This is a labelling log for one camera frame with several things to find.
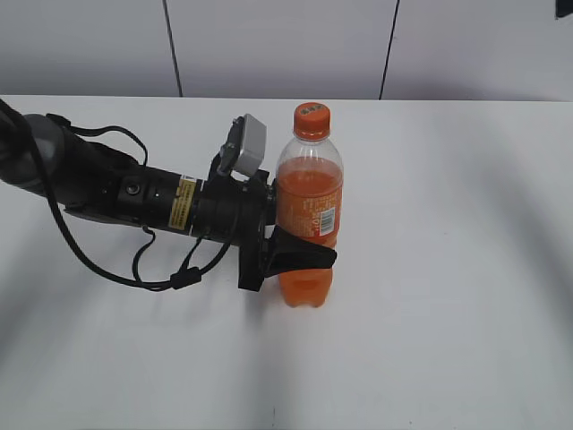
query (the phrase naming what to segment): orange soda bottle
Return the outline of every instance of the orange soda bottle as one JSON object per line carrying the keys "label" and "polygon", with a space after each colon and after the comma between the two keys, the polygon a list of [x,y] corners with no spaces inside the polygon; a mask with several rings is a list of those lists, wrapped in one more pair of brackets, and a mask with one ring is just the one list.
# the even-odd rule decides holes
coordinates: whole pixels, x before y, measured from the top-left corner
{"label": "orange soda bottle", "polygon": [[[342,159],[329,139],[330,110],[311,102],[295,110],[295,137],[277,167],[277,223],[289,233],[331,248],[337,243],[342,203]],[[279,276],[290,306],[324,303],[332,269],[290,271]]]}

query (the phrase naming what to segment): barcode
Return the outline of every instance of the barcode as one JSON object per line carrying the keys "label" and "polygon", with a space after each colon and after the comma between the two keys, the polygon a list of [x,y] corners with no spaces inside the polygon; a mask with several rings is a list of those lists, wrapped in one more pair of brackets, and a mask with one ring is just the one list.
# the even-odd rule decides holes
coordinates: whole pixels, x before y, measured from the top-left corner
{"label": "barcode", "polygon": [[334,231],[334,218],[336,217],[335,208],[321,212],[321,236]]}

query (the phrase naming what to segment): black robotic arm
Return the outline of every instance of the black robotic arm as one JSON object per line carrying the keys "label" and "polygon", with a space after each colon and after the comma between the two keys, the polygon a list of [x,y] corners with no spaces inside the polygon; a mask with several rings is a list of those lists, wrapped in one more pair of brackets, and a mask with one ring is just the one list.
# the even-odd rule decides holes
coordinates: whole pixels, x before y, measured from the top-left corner
{"label": "black robotic arm", "polygon": [[[145,151],[139,164],[133,157],[80,135],[125,133]],[[22,116],[0,99],[0,179],[47,198],[64,239],[74,254],[97,274],[130,287],[151,291],[179,289],[201,280],[231,245],[239,246],[239,288],[259,291],[264,278],[284,271],[327,269],[336,252],[305,242],[274,227],[276,190],[268,185],[269,172],[259,170],[266,128],[247,114],[231,126],[227,141],[211,162],[206,180],[190,178],[147,166],[145,146],[118,126],[101,129],[74,127],[61,116]],[[247,176],[240,181],[232,171]],[[58,203],[73,216],[103,223],[161,229],[222,243],[215,258],[203,268],[188,268],[192,251],[170,279],[144,282],[133,261],[134,279],[119,277],[92,262],[75,242]]]}

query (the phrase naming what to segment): white wall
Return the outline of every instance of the white wall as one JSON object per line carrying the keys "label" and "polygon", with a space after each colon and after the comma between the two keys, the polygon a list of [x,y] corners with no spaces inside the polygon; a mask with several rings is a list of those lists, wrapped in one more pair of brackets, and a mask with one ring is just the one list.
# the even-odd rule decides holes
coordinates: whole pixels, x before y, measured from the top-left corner
{"label": "white wall", "polygon": [[573,100],[554,0],[402,0],[385,99]]}
{"label": "white wall", "polygon": [[[186,97],[379,96],[397,0],[167,2]],[[573,15],[554,14],[401,0],[383,96],[573,100]],[[4,0],[0,93],[176,96],[162,1]]]}
{"label": "white wall", "polygon": [[185,96],[377,99],[396,0],[170,0]]}
{"label": "white wall", "polygon": [[3,0],[0,93],[176,96],[159,0]]}

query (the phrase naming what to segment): white table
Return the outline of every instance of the white table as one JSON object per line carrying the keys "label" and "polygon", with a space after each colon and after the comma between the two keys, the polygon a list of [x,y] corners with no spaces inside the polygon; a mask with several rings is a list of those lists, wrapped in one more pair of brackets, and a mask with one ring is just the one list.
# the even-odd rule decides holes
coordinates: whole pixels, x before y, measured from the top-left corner
{"label": "white table", "polygon": [[[274,170],[296,106],[5,99],[124,125],[151,166],[198,177],[245,112],[268,126]],[[45,201],[0,186],[0,427],[573,428],[573,104],[327,103],[346,181],[319,310],[286,307],[273,279],[237,289],[235,249],[178,292],[111,284],[75,260]],[[121,136],[99,141],[141,155]],[[147,241],[69,222],[123,274]],[[159,235],[145,278],[167,277],[191,245]]]}

